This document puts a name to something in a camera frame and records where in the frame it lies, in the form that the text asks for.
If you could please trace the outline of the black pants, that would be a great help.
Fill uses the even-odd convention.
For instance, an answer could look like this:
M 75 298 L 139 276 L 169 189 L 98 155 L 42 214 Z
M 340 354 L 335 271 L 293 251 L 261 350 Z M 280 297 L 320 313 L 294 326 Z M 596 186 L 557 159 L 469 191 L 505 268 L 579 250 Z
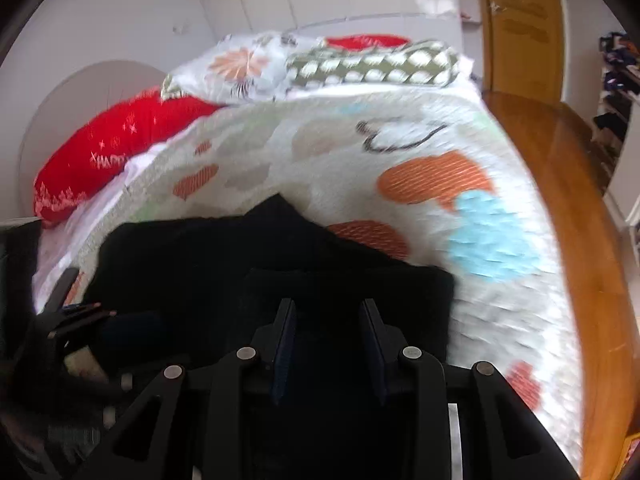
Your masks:
M 102 243 L 85 291 L 110 312 L 88 346 L 108 377 L 141 385 L 245 346 L 285 298 L 304 309 L 306 340 L 354 340 L 352 314 L 371 299 L 410 344 L 445 359 L 454 277 L 408 255 L 385 223 L 318 226 L 280 195 L 242 216 L 125 223 Z

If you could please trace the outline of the white bed sheet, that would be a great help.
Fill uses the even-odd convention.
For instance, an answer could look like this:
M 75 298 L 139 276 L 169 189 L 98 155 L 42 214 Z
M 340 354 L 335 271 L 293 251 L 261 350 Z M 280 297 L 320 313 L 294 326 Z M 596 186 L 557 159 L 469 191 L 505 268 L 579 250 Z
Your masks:
M 70 218 L 54 228 L 42 230 L 37 271 L 32 277 L 32 303 L 37 314 L 43 311 L 54 286 L 63 272 L 72 265 L 91 231 L 115 206 L 116 200 L 127 192 L 132 181 L 139 177 L 168 145 L 168 142 L 160 142 L 143 154 L 134 156 L 118 176 L 108 182 L 93 198 L 80 204 Z

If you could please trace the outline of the heart patterned quilt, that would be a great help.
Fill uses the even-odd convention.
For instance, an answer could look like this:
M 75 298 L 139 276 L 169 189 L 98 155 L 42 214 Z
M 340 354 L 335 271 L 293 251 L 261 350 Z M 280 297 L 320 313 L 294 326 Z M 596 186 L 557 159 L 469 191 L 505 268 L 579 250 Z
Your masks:
M 450 363 L 494 364 L 582 463 L 582 362 L 558 242 L 481 102 L 400 90 L 220 110 L 100 210 L 75 262 L 89 281 L 124 222 L 244 214 L 277 194 L 350 240 L 454 274 Z

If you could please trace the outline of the red long pillow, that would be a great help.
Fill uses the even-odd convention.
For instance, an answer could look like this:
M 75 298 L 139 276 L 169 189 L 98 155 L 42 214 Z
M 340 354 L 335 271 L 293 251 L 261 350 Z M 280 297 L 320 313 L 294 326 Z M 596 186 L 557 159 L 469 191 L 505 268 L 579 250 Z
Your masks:
M 130 158 L 220 110 L 194 96 L 164 100 L 149 88 L 92 118 L 66 140 L 35 177 L 32 208 L 43 222 L 65 221 L 124 170 Z

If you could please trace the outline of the beige round headboard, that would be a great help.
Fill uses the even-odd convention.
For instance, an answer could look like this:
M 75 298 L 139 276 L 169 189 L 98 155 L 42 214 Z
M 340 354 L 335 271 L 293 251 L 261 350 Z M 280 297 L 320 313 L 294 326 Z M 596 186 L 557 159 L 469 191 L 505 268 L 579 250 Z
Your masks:
M 49 157 L 80 127 L 120 101 L 158 86 L 165 73 L 134 61 L 113 60 L 78 70 L 41 102 L 26 128 L 17 166 L 20 213 L 32 213 L 32 185 Z

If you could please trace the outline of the white floral pillow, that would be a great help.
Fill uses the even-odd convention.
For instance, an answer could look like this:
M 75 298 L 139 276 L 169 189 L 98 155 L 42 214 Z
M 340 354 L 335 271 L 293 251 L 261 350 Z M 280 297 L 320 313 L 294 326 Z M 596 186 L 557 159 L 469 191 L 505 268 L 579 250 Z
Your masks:
M 204 102 L 244 104 L 282 100 L 291 88 L 286 63 L 324 47 L 321 37 L 268 30 L 228 35 L 198 58 L 172 70 L 160 87 L 164 101 L 193 96 Z

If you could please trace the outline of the green white bolster pillow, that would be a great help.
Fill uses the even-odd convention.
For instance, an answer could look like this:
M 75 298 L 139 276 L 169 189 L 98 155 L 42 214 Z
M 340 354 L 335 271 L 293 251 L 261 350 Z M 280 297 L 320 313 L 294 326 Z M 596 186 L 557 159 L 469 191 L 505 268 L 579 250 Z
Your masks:
M 318 47 L 290 56 L 286 70 L 292 87 L 305 90 L 340 84 L 441 89 L 469 78 L 473 61 L 442 41 L 423 40 L 360 51 Z

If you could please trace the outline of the shoe rack with shoes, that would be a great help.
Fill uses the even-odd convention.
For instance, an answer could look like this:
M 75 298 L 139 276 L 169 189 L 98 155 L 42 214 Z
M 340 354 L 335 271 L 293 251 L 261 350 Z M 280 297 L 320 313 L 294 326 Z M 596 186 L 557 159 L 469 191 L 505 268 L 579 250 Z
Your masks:
M 591 143 L 612 177 L 622 154 L 631 121 L 632 104 L 639 102 L 639 50 L 626 32 L 609 32 L 599 39 L 603 68 L 597 115 L 592 118 Z

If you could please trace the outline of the wooden door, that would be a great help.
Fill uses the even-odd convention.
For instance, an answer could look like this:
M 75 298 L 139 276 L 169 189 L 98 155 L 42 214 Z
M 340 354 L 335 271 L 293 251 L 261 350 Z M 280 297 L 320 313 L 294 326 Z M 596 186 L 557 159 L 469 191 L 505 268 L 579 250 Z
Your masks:
M 484 86 L 553 107 L 561 101 L 561 0 L 480 0 Z

